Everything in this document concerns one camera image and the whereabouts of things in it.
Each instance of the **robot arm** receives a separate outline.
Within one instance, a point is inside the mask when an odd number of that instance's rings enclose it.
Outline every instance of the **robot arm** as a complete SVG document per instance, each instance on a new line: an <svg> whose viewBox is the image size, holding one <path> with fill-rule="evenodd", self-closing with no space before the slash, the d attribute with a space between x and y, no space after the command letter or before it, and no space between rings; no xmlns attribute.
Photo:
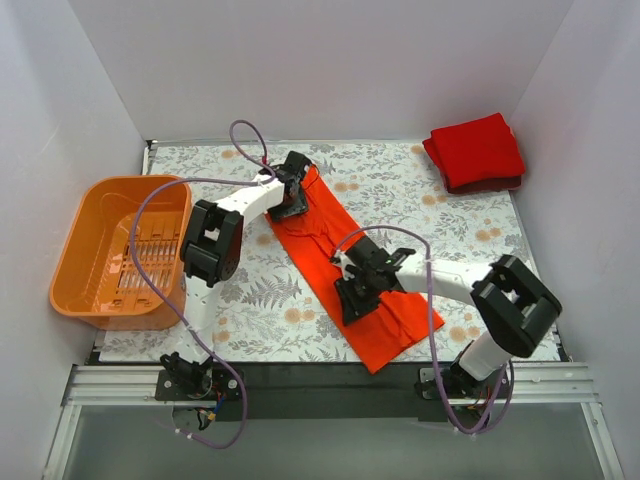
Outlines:
<svg viewBox="0 0 640 480"><path fill-rule="evenodd" d="M389 254L365 236L333 261L343 272L335 286L345 325L375 310L382 292L427 292L426 260L411 249ZM445 372L461 394L483 388L513 356L530 357L562 311L549 289L511 255L491 264L432 260L431 266L433 294L475 305L488 330Z"/></svg>
<svg viewBox="0 0 640 480"><path fill-rule="evenodd" d="M217 202L199 200L194 205L180 248L188 285L185 316L210 346L214 329L211 319L216 316L224 281L238 268L244 227L267 211L274 221L306 212L308 204L300 184L310 167L311 160L292 151L282 165L273 167L274 180L241 188ZM268 172L262 170L254 181L269 178ZM185 362L208 358L187 331L174 348ZM181 368L178 360L170 364L169 356L163 356L161 362L169 371Z"/></svg>

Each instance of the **red cloth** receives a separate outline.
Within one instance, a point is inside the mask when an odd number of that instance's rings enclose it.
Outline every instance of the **red cloth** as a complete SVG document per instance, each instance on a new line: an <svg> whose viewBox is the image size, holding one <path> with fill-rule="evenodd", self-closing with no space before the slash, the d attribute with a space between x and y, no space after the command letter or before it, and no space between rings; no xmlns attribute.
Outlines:
<svg viewBox="0 0 640 480"><path fill-rule="evenodd" d="M499 113L433 130L422 144L451 193L517 188L526 170Z"/></svg>
<svg viewBox="0 0 640 480"><path fill-rule="evenodd" d="M331 319L369 372L375 373L427 336L427 302L417 293L385 292L375 311L345 327L334 286L342 273L329 258L338 242L358 224L329 191L317 169L307 174L302 186L309 203L307 213L277 223L267 219ZM343 248L349 248L362 235L350 239ZM436 329L444 324L435 312L434 324Z"/></svg>

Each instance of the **orange basket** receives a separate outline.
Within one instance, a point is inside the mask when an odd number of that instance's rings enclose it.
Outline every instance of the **orange basket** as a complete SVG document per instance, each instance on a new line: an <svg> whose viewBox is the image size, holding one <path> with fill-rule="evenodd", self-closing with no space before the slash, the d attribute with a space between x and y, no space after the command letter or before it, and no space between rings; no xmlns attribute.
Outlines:
<svg viewBox="0 0 640 480"><path fill-rule="evenodd" d="M131 224L144 199L171 175L107 178L89 189L67 238L49 291L53 307L103 330L161 330L176 314L142 279L129 255ZM176 185L156 195L140 218L140 263L162 292L184 310L180 245L191 191Z"/></svg>

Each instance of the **wire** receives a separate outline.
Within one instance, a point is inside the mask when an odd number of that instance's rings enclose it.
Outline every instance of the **wire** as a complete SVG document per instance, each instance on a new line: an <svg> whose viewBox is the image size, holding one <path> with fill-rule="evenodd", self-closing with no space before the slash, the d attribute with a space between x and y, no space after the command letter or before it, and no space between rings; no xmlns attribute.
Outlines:
<svg viewBox="0 0 640 480"><path fill-rule="evenodd" d="M198 417L198 430L203 431L209 425L207 425L206 422L202 421L202 417L200 415L205 415L205 413L200 411L200 410L196 410L196 416Z"/></svg>
<svg viewBox="0 0 640 480"><path fill-rule="evenodd" d="M496 419L496 421L493 422L491 425L485 426L487 420L489 419L491 408L493 407L493 404L495 403L496 398L498 397L498 393L500 392L500 386L502 385L502 381L506 378L507 365L504 365L500 370L500 373L498 375L498 380L496 382L495 387L493 388L493 393L489 397L486 407L484 407L484 412L480 416L480 420L478 420L478 423L476 423L476 425L474 425L471 428L466 428L465 426L463 426L462 423L460 423L460 420L458 420L458 417L456 416L456 413L453 410L451 403L449 402L449 397L447 397L447 391L444 388L444 382L442 380L442 372L440 371L440 365L438 364L438 352L436 351L436 341L434 338L435 329L433 325L433 279L432 279L432 272L431 272L431 246L429 245L429 242L427 242L423 237L421 237L417 233L413 233L412 231L407 230L406 228L396 227L393 225L371 225L368 227L362 227L357 230L354 230L345 238L343 238L335 247L332 256L335 256L336 252L340 250L340 248L353 236L361 232L366 232L367 230L395 230L397 232L401 232L415 238L425 246L425 249L426 249L425 260L427 265L427 301L429 303L428 309L427 309L427 324L429 326L429 347L431 349L433 373L435 375L436 385L438 387L438 392L440 393L440 398L442 399L442 403L444 405L445 411L447 412L447 416L449 417L449 420L454 425L454 427L456 427L462 433L465 433L467 435L473 435L476 433L486 433L490 430L493 430L500 423L500 421L506 414L507 409L509 408L509 404L511 403L511 398L513 397L513 383L514 383L513 382L513 378L514 378L513 363L511 362L511 360L509 360L508 362L509 373L511 375L511 382L509 384L509 390L507 392L507 399L505 400L504 407L500 411L500 414L498 415L498 418Z"/></svg>
<svg viewBox="0 0 640 480"><path fill-rule="evenodd" d="M307 189L307 188L311 188L311 186L312 186L314 183L316 183L316 182L318 181L318 179L320 178L320 170L318 170L318 167L317 167L316 165L313 165L309 171L311 171L311 170L313 170L314 172L316 172L316 178L314 178L313 180L311 180L311 181L307 184L307 186L305 187L305 189Z"/></svg>
<svg viewBox="0 0 640 480"><path fill-rule="evenodd" d="M260 144L262 145L262 164L268 165L269 162L268 162L268 156L267 156L267 144L265 143L264 138L262 138L260 131L256 128L256 126L253 123L247 120L236 120L233 123L231 123L231 125L229 126L229 138L231 139L231 143L233 144L233 146L236 147L236 150L238 150L238 152L240 152L240 155L242 155L244 158L252 162L255 162L255 158L253 158L251 155L245 152L242 149L242 147L239 145L238 141L236 140L236 136L233 133L233 129L236 128L236 126L238 125L247 125L251 130L253 130L253 132L258 137L258 140L260 140Z"/></svg>
<svg viewBox="0 0 640 480"><path fill-rule="evenodd" d="M209 388L202 395L187 395L192 400L200 400L201 398L205 398L207 395L211 393L211 389L213 388L213 378L211 378L211 382L209 382Z"/></svg>
<svg viewBox="0 0 640 480"><path fill-rule="evenodd" d="M480 392L480 395L478 395L478 398L476 399L476 401L475 401L472 405L468 405L468 406L467 406L467 409L468 409L468 410L477 410L477 408L476 408L476 407L477 407L477 406L478 406L478 404L480 403L480 400L482 400L482 394L483 394L483 393L484 393L484 392L482 392L482 391L481 391L481 392ZM485 395L485 401L484 401L484 403L483 403L482 405L480 405L480 408L484 408L484 407L486 407L486 406L487 406L487 403L489 402L489 397L490 397L490 396L491 396L491 388L487 387L486 395Z"/></svg>
<svg viewBox="0 0 640 480"><path fill-rule="evenodd" d="M224 395L220 397L220 400L218 400L217 405L213 409L213 413L218 413L220 411L220 407L222 406L222 402L224 402L224 398L225 398Z"/></svg>
<svg viewBox="0 0 640 480"><path fill-rule="evenodd" d="M260 160L257 160L255 158L253 158L252 156L248 155L244 150L242 150L238 145L237 142L235 141L235 138L233 136L233 129L235 128L236 125L239 124L245 124L248 125L250 128L252 128L254 130L254 132L256 133L256 135L258 136L258 138L260 139L263 147L264 147L264 151L265 154L263 156L263 161L265 163L262 163ZM194 341L200 346L200 348L202 348L207 355L209 355L211 358L213 358L213 360L215 360L216 362L218 362L220 365L222 365L225 369L227 369L229 371L229 373L231 373L231 376L233 376L233 378L238 382L238 386L240 387L240 391L242 394L242 417L241 417L241 421L240 421L240 426L238 427L238 430L236 431L236 433L234 434L233 437L231 437L231 439L227 442L227 443L223 443L223 444L216 444L213 443L211 441L209 441L208 439L201 437L197 434L193 434L189 431L186 430L182 430L179 428L173 429L171 427L168 427L167 425L164 425L160 422L158 422L161 426L165 427L165 428L169 428L170 430L174 430L176 433L180 433L182 435L185 435L187 438L189 439L194 439L208 447L214 448L214 449L224 449L224 448L228 448L231 445L233 445L238 438L240 438L240 435L242 435L242 432L244 430L244 427L247 423L247 414L248 414L248 403L247 403L247 390L245 388L244 382L242 381L242 378L240 377L240 375L238 374L238 372L236 372L236 370L229 365L226 361L224 361L222 358L220 358L218 355L216 355L215 352L213 352L213 350L211 350L207 344L202 341L200 339L200 337L198 336L198 334L196 333L196 331L193 329L193 327L191 326L191 324L189 323L189 321L187 320L187 318L184 316L184 314L182 313L182 311L178 308L177 305L175 305L171 300L169 300L169 298L167 298L167 296L162 292L162 290L160 290L151 280L151 278L149 278L149 275L144 271L144 268L142 267L140 260L138 258L138 249L136 247L136 232L138 231L138 224L140 223L140 218L142 217L142 212L144 212L145 208L147 208L147 206L149 205L149 203L151 202L151 200L153 200L156 195L164 192L165 190L174 187L176 185L182 185L184 183L197 183L197 182L201 182L201 183L216 183L219 185L235 185L235 186L241 186L241 187L255 187L255 186L259 186L259 185L264 185L266 183L272 182L275 178L276 178L276 172L269 166L266 164L266 145L264 143L264 140L262 138L262 135L260 135L260 132L258 132L258 129L251 123L247 122L246 120L236 120L235 122L233 122L231 124L231 127L229 127L229 135L231 137L231 141L233 143L233 145L238 149L238 151L250 162L256 164L257 166L259 166L260 168L264 168L268 171L269 173L269 178L266 179L263 182L250 182L250 181L238 181L238 180L223 180L223 179L214 179L214 178L199 178L199 177L194 177L194 178L180 178L178 180L173 180L171 182L165 183L164 185L161 185L160 187L156 188L153 192L151 192L147 198L144 199L144 201L142 202L142 204L140 204L140 208L138 208L138 211L136 212L136 216L133 219L133 223L131 224L131 232L129 234L129 250L130 250L130 254L131 254L131 259L133 260L134 265L136 266L136 268L138 269L138 272L140 272L140 276L144 279L144 281L147 283L147 285L149 285L149 288L151 288L151 290L153 290L155 292L156 295L158 295L160 297L160 299L162 299L162 301L169 306L169 308L171 308L171 310L173 310L175 312L175 314L178 316L178 318L180 319L180 321L184 324L184 326L186 327L186 329L189 331L189 333L191 334L191 336L193 337Z"/></svg>

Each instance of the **orange shirt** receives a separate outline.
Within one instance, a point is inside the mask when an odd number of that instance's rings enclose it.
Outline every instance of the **orange shirt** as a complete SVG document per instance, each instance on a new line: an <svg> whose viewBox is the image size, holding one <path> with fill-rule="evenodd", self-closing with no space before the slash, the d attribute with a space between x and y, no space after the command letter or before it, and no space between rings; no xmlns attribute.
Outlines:
<svg viewBox="0 0 640 480"><path fill-rule="evenodd" d="M317 172L313 168L302 182L307 213L278 223L268 215L267 219L331 319L362 363L375 373L427 336L427 302L418 293L385 292L374 312L348 327L342 324L342 306L334 286L342 273L329 258L338 242L359 227ZM347 250L362 235L352 237L342 248ZM436 312L434 324L436 329L444 324Z"/></svg>

